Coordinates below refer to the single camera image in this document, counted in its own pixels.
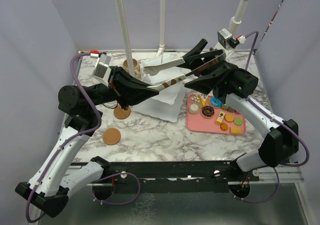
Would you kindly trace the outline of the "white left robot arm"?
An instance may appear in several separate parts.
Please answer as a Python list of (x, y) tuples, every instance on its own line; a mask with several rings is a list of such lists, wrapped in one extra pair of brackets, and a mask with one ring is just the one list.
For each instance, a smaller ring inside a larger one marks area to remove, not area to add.
[(26, 182), (20, 182), (15, 192), (26, 199), (26, 218), (30, 218), (30, 206), (42, 211), (51, 218), (59, 215), (66, 207), (69, 198), (86, 185), (113, 179), (110, 163), (96, 156), (75, 174), (65, 176), (78, 151), (102, 124), (103, 113), (96, 106), (117, 101), (127, 109), (157, 96), (162, 90), (129, 75), (122, 67), (99, 65), (92, 76), (99, 82), (92, 86), (66, 85), (58, 93), (59, 110), (68, 117), (56, 145), (49, 156)]

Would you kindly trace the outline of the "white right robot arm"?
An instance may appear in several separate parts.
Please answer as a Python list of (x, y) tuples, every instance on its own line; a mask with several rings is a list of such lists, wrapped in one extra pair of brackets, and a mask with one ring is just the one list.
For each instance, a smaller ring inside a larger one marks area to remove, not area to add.
[(206, 39), (183, 56), (185, 64), (197, 78), (187, 82), (186, 88), (213, 96), (230, 106), (248, 120), (261, 134), (263, 142), (258, 149), (245, 153), (230, 165), (230, 176), (240, 181), (248, 171), (260, 167), (276, 167), (284, 163), (299, 150), (298, 124), (293, 120), (284, 120), (265, 109), (251, 95), (258, 86), (259, 79), (249, 71), (225, 60), (222, 49), (203, 52)]

